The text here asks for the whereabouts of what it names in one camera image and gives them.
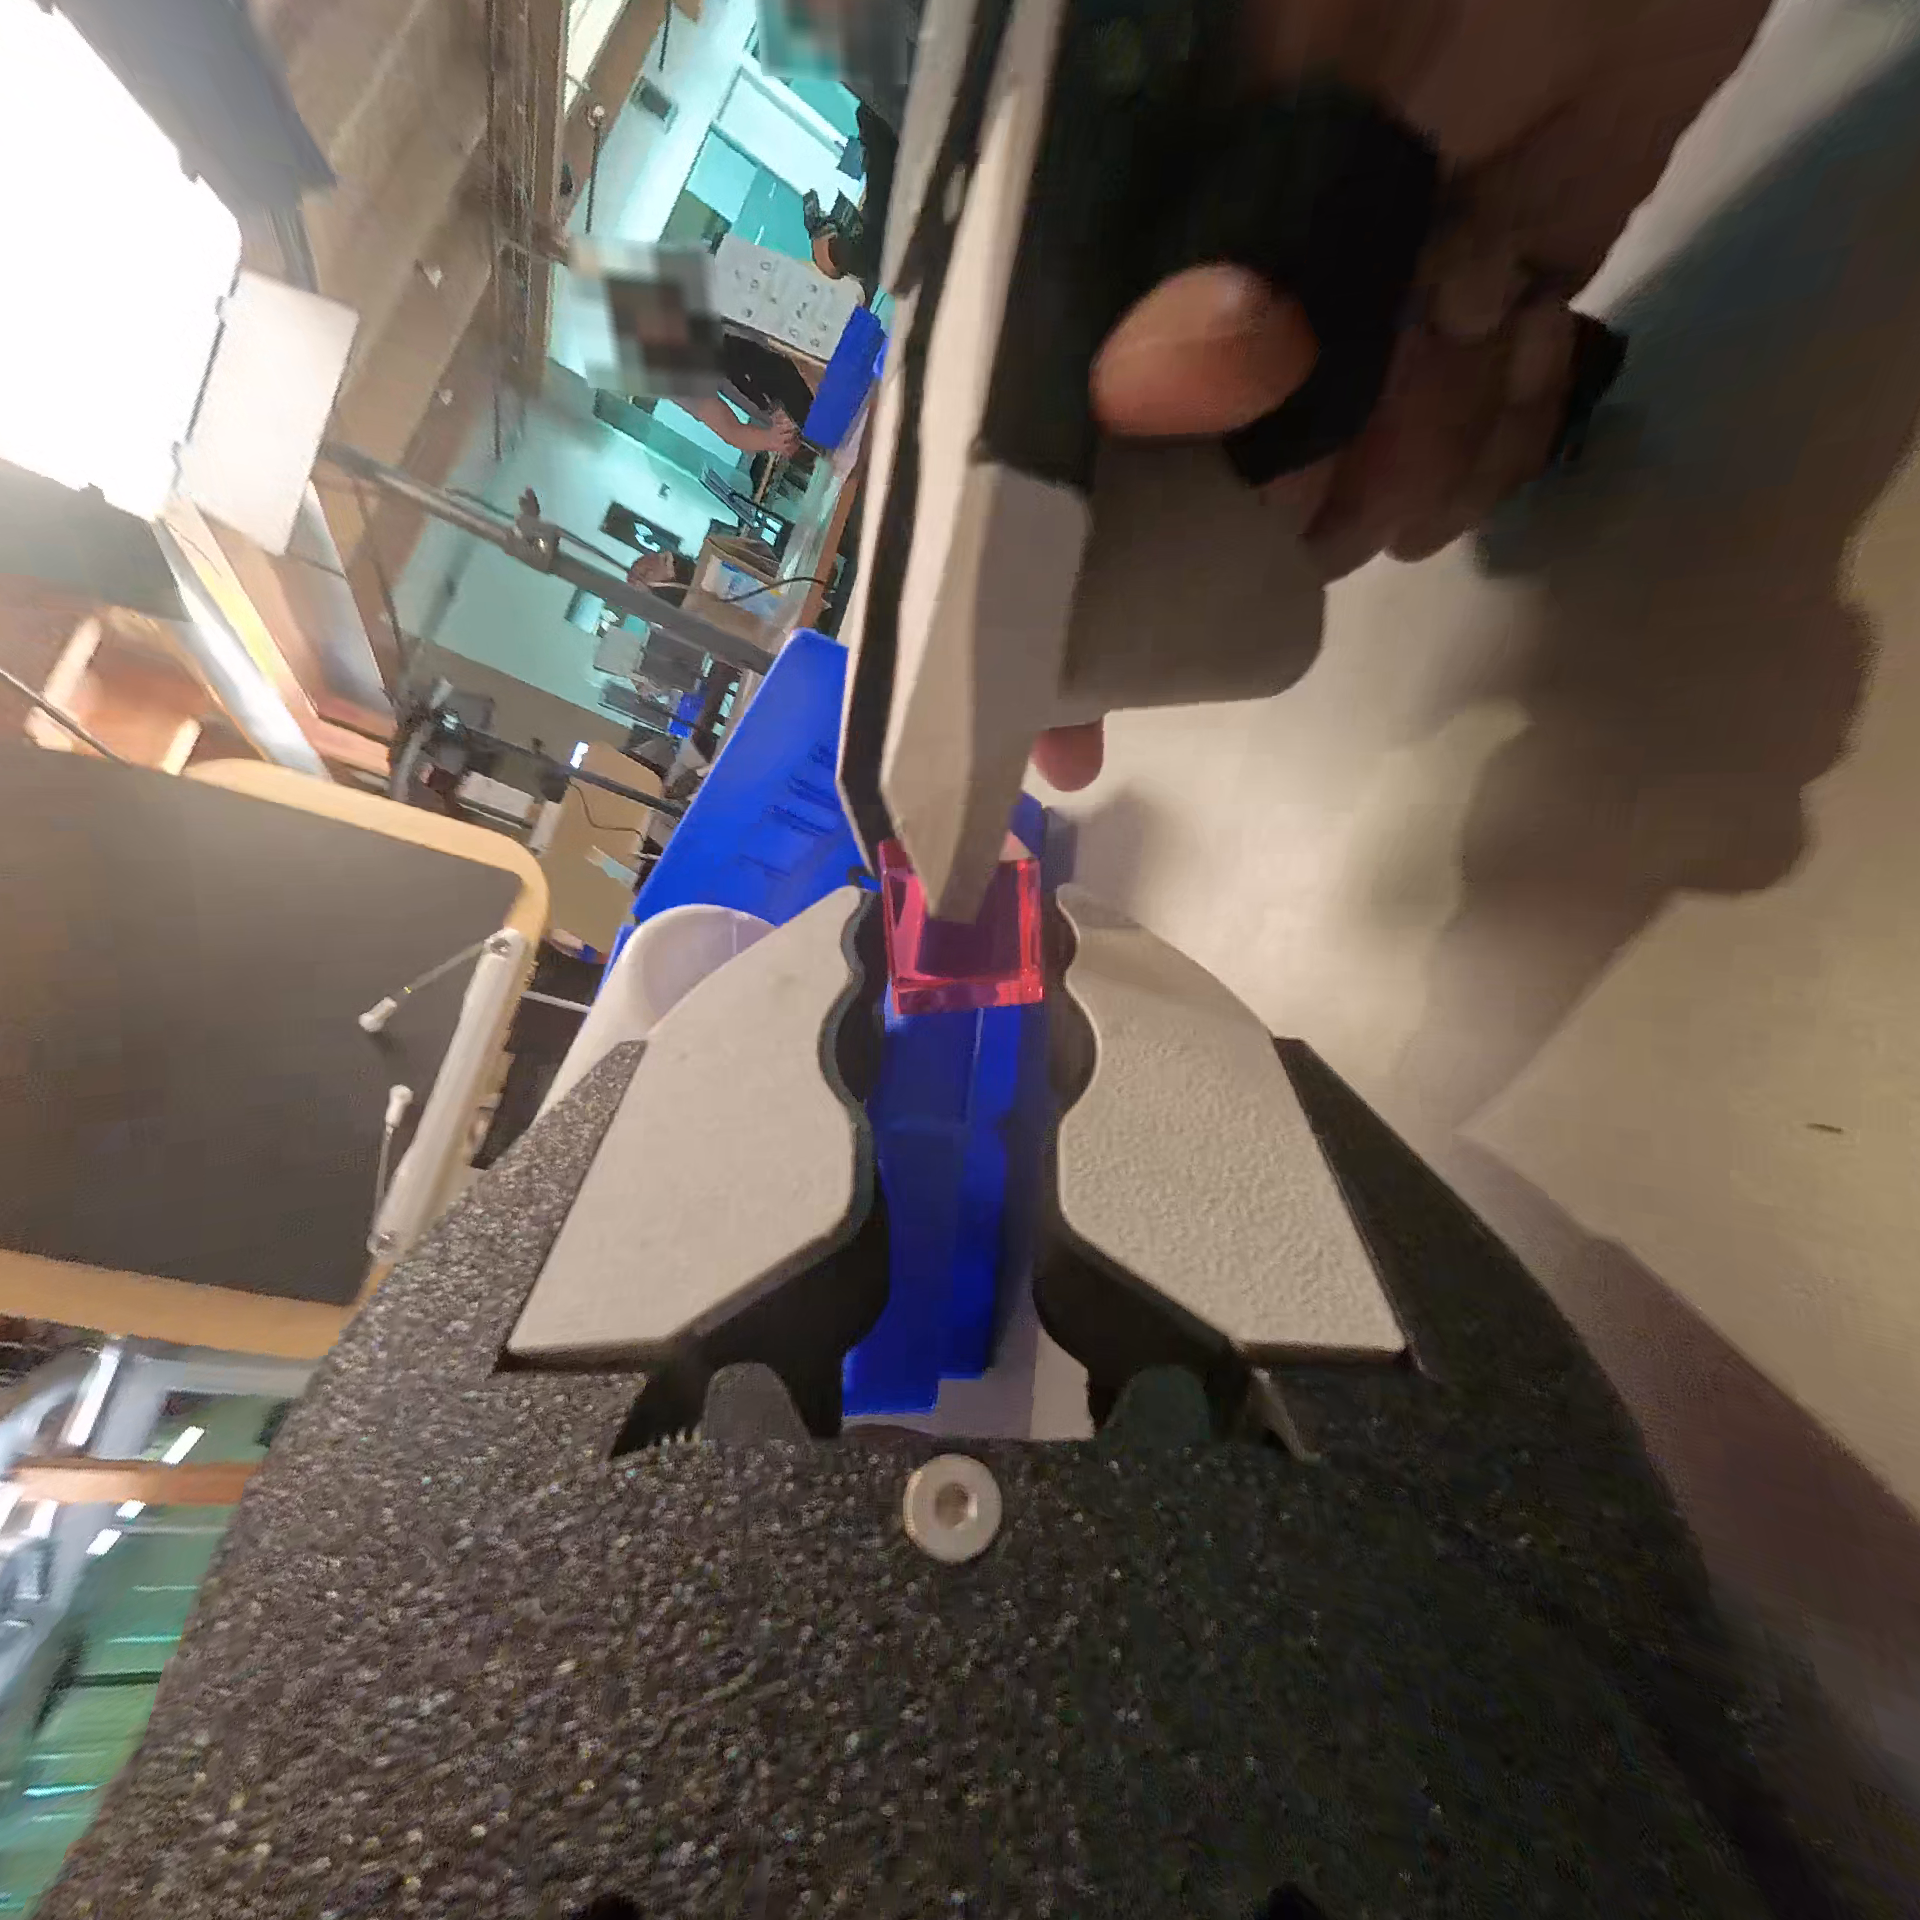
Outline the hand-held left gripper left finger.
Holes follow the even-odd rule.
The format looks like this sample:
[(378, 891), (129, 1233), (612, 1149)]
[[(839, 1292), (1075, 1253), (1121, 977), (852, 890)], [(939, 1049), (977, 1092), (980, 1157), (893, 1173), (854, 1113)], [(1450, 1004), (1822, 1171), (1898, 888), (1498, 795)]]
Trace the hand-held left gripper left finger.
[(852, 1242), (873, 1207), (873, 1024), (844, 885), (682, 995), (631, 1081), (508, 1340), (522, 1365), (647, 1362)]

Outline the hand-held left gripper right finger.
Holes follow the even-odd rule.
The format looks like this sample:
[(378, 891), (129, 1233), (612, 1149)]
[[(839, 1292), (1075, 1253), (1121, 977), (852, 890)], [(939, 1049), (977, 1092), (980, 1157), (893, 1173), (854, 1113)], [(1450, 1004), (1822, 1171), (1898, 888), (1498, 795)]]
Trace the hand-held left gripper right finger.
[(1081, 885), (1035, 1271), (1083, 1365), (1395, 1362), (1407, 1340), (1273, 1036)]

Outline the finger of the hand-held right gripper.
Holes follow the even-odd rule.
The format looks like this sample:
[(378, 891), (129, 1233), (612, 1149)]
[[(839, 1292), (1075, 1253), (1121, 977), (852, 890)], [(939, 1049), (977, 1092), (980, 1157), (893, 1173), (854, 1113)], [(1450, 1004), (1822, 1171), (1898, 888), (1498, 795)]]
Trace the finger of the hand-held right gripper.
[(1010, 333), (1028, 187), (1041, 161), (1065, 4), (957, 10), (934, 50), (947, 72), (914, 108), (947, 105), (943, 151), (922, 195), (900, 296), (902, 392), (897, 480), (914, 498), (893, 603), (893, 684), (879, 737), (879, 803), (934, 917), (971, 922), (1002, 857), (1026, 756), (1052, 719), (1065, 621), (1085, 556), (1085, 484), (1035, 471), (1034, 452), (999, 444), (1049, 429), (1057, 399), (1085, 377), (1020, 400), (989, 428), (993, 385)]
[(1023, 8), (929, 4), (879, 268), (839, 787), (869, 853), (997, 867), (1023, 777)]

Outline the blue plastic bin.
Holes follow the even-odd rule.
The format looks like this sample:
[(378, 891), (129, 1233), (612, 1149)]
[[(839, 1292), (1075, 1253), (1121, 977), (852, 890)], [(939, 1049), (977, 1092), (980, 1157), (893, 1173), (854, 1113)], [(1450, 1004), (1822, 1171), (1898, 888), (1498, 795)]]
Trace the blue plastic bin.
[[(595, 1005), (662, 972), (647, 927), (718, 908), (782, 927), (869, 881), (834, 764), (849, 651), (799, 631), (755, 696), (618, 933)], [(1034, 1242), (1047, 1119), (1047, 1005), (902, 1017), (882, 1010), (869, 1119), (890, 1227), (890, 1301), (846, 1360), (849, 1416), (929, 1418), (947, 1385), (982, 1378), (1015, 1313)]]

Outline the red translucent cube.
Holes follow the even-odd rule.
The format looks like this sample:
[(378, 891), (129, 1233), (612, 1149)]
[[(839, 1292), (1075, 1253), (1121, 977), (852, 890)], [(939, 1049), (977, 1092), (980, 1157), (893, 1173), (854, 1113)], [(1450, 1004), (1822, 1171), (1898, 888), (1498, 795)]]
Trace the red translucent cube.
[(973, 919), (939, 919), (897, 840), (879, 842), (890, 1002), (898, 1020), (989, 1012), (1044, 995), (1041, 860), (1015, 834)]

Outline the white sign board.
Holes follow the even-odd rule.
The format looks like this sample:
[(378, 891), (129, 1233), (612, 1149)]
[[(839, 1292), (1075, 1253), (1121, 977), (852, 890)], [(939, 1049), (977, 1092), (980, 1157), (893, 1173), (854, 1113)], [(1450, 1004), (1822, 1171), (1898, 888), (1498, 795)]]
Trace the white sign board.
[(826, 367), (865, 306), (854, 279), (829, 279), (810, 260), (727, 233), (710, 253), (710, 300), (727, 325)]

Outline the small blue bin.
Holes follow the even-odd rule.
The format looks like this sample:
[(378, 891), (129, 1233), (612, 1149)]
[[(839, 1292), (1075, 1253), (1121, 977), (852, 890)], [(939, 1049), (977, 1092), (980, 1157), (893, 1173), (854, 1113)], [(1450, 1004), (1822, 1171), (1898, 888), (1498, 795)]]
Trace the small blue bin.
[(846, 444), (879, 380), (887, 346), (885, 325), (859, 304), (849, 316), (807, 410), (802, 440), (810, 447), (836, 452)]

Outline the white plastic cup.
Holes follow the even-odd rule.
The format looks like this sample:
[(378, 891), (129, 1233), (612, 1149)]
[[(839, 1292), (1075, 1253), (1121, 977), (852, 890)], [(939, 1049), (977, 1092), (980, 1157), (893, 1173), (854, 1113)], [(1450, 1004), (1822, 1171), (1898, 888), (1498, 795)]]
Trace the white plastic cup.
[(636, 927), (583, 1017), (550, 1089), (562, 1097), (611, 1049), (647, 1040), (710, 973), (757, 946), (774, 927), (718, 903), (685, 903)]

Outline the white light bar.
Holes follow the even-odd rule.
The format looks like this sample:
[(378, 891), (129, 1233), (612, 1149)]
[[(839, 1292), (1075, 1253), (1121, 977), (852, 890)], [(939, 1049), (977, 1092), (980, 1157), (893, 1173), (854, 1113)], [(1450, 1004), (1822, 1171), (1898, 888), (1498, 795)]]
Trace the white light bar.
[(394, 1139), (414, 1112), (414, 1099), (410, 1089), (390, 1089), (381, 1123), (379, 1173), (375, 1175), (375, 1211), (369, 1231), (372, 1264), (402, 1260), (444, 1211), (454, 1186), (454, 1173), (466, 1165), (466, 1144), (482, 1096), (492, 1084), (492, 1073), (505, 1049), (522, 991), (532, 973), (532, 959), (527, 936), (505, 927), (457, 952), (450, 960), (412, 980), (399, 995), (381, 1000), (359, 1017), (359, 1026), (371, 1040), (381, 1037), (402, 1004), (471, 960), (459, 1015), (442, 1065), (418, 1109), (412, 1141), (397, 1160), (394, 1157)]

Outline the black pole stand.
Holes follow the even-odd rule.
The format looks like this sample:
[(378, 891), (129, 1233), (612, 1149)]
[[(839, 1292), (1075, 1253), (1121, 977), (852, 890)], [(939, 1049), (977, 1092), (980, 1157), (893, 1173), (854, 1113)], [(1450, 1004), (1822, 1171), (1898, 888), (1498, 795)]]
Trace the black pole stand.
[(694, 610), (687, 586), (659, 591), (634, 580), (626, 570), (591, 564), (585, 557), (585, 545), (539, 512), (495, 512), (335, 440), (322, 441), (318, 460), (356, 487), (396, 498), (532, 573), (588, 592), (741, 677), (764, 679), (778, 664), (778, 647)]

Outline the black board wooden rim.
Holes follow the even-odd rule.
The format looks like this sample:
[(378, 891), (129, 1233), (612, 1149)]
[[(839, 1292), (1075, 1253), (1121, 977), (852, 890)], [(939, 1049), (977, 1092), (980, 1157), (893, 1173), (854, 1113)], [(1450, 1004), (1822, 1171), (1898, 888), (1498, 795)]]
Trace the black board wooden rim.
[(5, 1314), (318, 1360), (412, 1141), (466, 960), (549, 885), (510, 836), (298, 775), (5, 745)]

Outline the LED light panel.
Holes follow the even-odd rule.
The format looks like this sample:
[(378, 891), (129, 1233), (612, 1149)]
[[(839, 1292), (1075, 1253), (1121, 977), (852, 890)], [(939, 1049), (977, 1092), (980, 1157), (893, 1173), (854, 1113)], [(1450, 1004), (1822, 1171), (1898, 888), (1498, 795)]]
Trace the LED light panel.
[(5, 2), (5, 461), (285, 556), (359, 333), (334, 185), (251, 4)]

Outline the silver ceiling duct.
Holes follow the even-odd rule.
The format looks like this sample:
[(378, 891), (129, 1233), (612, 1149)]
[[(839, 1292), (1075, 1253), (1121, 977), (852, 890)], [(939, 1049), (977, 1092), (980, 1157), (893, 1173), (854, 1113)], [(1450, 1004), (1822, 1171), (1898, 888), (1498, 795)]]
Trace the silver ceiling duct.
[(327, 783), (325, 759), (298, 722), (292, 707), (282, 698), (268, 667), (253, 661), (243, 634), (194, 570), (177, 532), (161, 519), (151, 522), (151, 532), (177, 586), (180, 644), (234, 730), (262, 762)]

